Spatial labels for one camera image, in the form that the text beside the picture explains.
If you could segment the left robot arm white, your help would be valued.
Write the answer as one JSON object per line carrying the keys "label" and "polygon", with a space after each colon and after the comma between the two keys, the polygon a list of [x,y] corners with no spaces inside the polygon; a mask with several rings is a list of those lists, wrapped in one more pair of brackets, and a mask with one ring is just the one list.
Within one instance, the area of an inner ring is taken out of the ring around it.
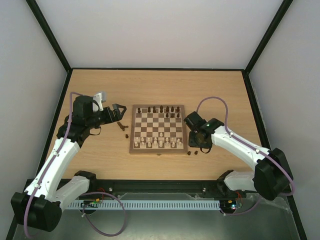
{"label": "left robot arm white", "polygon": [[105,101],[104,92],[93,96],[78,93],[76,98],[69,98],[69,114],[58,129],[49,157],[24,192],[16,192],[11,198],[18,224],[51,232],[58,225],[63,211],[94,188],[96,175],[87,171],[77,172],[62,187],[59,183],[91,130],[122,120],[127,108],[116,103],[112,107],[104,107]]}

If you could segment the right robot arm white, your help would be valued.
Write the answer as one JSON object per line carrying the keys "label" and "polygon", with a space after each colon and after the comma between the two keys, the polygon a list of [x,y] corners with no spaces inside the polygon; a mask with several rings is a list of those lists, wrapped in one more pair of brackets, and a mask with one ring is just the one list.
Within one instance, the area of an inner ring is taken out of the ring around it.
{"label": "right robot arm white", "polygon": [[221,147],[246,163],[251,171],[226,173],[218,183],[218,191],[229,196],[237,190],[259,193],[267,200],[274,200],[285,194],[293,181],[286,164],[284,152],[278,148],[268,148],[253,144],[231,131],[227,125],[213,118],[209,121],[201,118],[197,112],[190,113],[185,119],[190,129],[188,145],[200,150]]}

